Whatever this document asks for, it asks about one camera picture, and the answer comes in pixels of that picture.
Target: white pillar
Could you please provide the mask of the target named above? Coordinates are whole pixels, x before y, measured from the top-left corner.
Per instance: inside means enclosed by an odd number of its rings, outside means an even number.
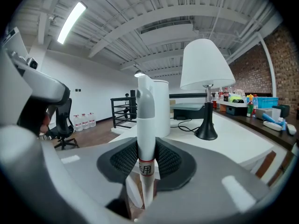
[[[259,32],[256,32],[257,37],[260,39],[260,42],[263,46],[263,49],[265,50],[267,59],[268,59],[268,63],[269,63],[269,67],[270,67],[270,73],[271,73],[271,79],[272,79],[272,96],[276,97],[276,80],[275,80],[275,73],[274,73],[274,68],[273,68],[273,63],[271,60],[271,56],[270,53],[268,51],[268,48],[266,46],[265,41],[263,40],[262,35]]]
[[[43,60],[46,56],[46,52],[47,52],[48,46],[50,44],[50,41],[51,41],[51,36],[47,36],[44,39],[44,43],[39,44],[38,37],[36,37],[35,41],[33,42],[32,47],[30,49],[29,57],[33,57],[36,60],[36,62],[38,63],[38,66],[36,69],[38,71],[41,71],[41,69],[42,69]]]

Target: ceiling beam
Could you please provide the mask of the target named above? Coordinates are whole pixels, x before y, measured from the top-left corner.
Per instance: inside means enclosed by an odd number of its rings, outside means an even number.
[[[144,62],[163,59],[163,58],[168,58],[168,57],[182,56],[183,54],[184,54],[184,49],[170,50],[170,51],[155,53],[153,55],[144,56],[144,57],[135,59],[133,61],[126,62],[126,63],[121,65],[120,70],[129,69],[129,68],[133,67],[133,65],[135,65],[135,64],[141,64],[141,63],[144,63]]]
[[[45,36],[48,34],[48,28],[50,21],[48,19],[48,14],[52,14],[55,5],[58,0],[44,0],[42,10],[48,11],[47,13],[41,12],[38,23],[38,43],[43,44]]]
[[[182,66],[176,66],[176,67],[170,67],[170,68],[159,69],[159,70],[151,70],[151,71],[146,72],[145,74],[147,76],[156,76],[156,75],[162,75],[162,74],[182,71],[182,68],[183,68]]]
[[[148,12],[146,14],[140,15],[134,19],[125,22],[117,29],[113,30],[107,34],[103,39],[98,41],[98,43],[92,48],[89,57],[93,57],[107,45],[115,41],[116,39],[122,37],[123,35],[140,28],[146,24],[150,24],[163,19],[168,19],[172,17],[179,16],[210,16],[216,17],[218,14],[219,7],[216,6],[206,6],[206,5],[181,5],[165,7],[155,11]],[[220,18],[235,21],[241,24],[246,24],[249,21],[249,17],[235,12],[230,9],[222,9]]]

